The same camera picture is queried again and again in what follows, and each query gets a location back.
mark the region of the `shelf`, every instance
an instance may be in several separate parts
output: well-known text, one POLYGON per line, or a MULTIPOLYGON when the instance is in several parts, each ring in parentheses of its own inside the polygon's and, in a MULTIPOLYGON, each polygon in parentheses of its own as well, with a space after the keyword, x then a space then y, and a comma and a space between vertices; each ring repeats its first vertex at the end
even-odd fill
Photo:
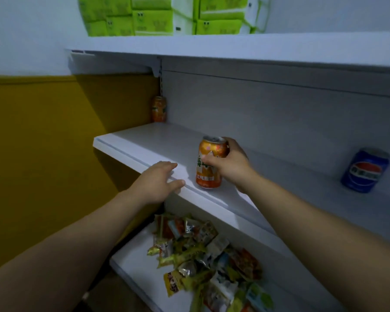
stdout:
POLYGON ((86 37, 68 50, 390 67, 390 32, 86 37))
MULTIPOLYGON (((173 266, 157 269, 156 256, 147 256, 147 250, 153 246, 152 231, 154 224, 140 231, 123 246, 110 260, 114 271, 129 287, 155 312, 188 312, 192 302, 192 293, 180 291, 167 297, 163 275, 172 271, 173 266)), ((286 292, 273 283, 263 286, 275 302, 275 312, 315 312, 301 299, 286 292)))
MULTIPOLYGON (((273 250, 292 256, 248 196, 238 192, 234 185, 225 180, 214 190, 196 185, 198 145, 202 137, 202 133, 179 125, 151 123, 96 137, 94 147, 139 173, 159 161, 177 162, 171 179, 186 181, 179 196, 273 250)), ((390 197, 375 191, 356 193, 323 174, 245 150, 253 167, 263 176, 313 205, 390 241, 390 197)))

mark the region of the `floor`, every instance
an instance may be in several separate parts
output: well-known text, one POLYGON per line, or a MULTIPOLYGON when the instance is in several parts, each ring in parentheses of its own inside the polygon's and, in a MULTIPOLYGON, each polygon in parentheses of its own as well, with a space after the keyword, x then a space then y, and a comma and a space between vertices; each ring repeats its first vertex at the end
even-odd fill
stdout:
POLYGON ((84 302, 79 304, 74 312, 151 311, 114 271, 110 271, 89 292, 84 302))

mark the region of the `soda can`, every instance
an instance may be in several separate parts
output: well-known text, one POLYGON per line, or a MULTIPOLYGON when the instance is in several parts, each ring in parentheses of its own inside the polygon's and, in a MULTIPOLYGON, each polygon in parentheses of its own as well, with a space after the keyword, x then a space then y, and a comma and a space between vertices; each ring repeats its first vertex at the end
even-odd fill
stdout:
POLYGON ((376 148, 362 148, 353 157, 341 183, 359 193, 368 193, 390 163, 390 154, 376 148))
POLYGON ((215 189, 221 185, 221 175, 216 167, 202 162, 203 155, 224 158, 228 155, 227 140, 222 137, 204 136, 199 144, 198 164, 196 168, 196 183, 203 189, 215 189))
POLYGON ((155 96, 152 99, 152 122, 164 123, 166 121, 166 99, 155 96))

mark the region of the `forearm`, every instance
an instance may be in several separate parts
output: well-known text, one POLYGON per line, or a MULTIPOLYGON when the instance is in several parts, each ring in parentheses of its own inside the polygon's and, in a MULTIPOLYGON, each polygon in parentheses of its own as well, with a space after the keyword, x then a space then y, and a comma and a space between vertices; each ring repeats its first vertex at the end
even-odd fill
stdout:
POLYGON ((125 191, 0 268, 0 311, 71 311, 142 207, 125 191))
POLYGON ((390 311, 390 244, 250 172, 243 188, 310 272, 351 310, 390 311))

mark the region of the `can lid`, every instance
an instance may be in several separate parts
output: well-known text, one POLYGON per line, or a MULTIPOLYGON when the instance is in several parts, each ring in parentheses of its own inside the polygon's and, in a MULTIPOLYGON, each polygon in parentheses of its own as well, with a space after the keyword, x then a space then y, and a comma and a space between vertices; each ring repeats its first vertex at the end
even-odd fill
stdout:
POLYGON ((204 136, 203 139, 211 143, 222 144, 227 142, 227 140, 225 140, 223 137, 204 136))
POLYGON ((390 159, 390 154, 378 148, 366 147, 366 148, 361 148, 360 151, 367 152, 368 154, 371 154, 372 156, 377 156, 379 158, 383 158, 387 160, 390 159))

